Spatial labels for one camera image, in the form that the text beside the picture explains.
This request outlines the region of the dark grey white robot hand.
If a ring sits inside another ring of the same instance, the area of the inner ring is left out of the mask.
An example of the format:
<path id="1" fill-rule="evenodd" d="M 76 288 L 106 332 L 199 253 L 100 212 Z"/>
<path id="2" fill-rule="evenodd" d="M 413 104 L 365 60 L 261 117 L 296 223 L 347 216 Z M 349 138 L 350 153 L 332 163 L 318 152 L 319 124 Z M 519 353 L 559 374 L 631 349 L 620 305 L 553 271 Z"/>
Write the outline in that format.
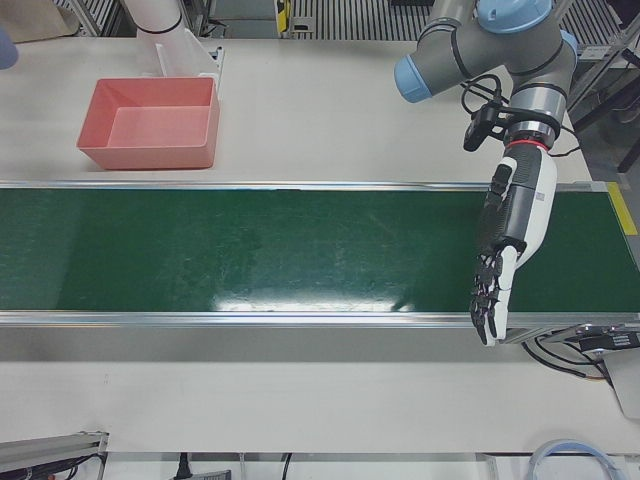
<path id="1" fill-rule="evenodd" d="M 516 270 L 545 238 L 557 183 L 557 166 L 532 140 L 504 150 L 479 218 L 470 315 L 486 346 L 506 337 Z"/>

